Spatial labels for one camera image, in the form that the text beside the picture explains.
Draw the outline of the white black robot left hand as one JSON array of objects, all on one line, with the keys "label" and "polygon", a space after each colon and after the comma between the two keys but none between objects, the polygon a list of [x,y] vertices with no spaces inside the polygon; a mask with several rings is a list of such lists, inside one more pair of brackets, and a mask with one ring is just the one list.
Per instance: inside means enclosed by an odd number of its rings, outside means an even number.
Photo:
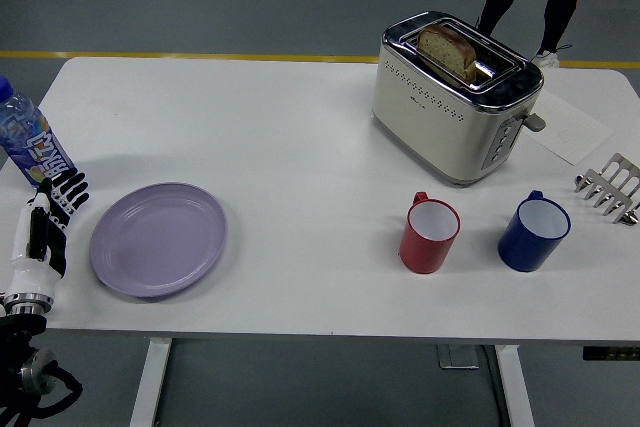
[{"label": "white black robot left hand", "polygon": [[5,290],[52,297],[66,272],[66,229],[71,216],[89,199],[85,174],[76,168],[43,180],[20,212],[13,242],[13,277]]}]

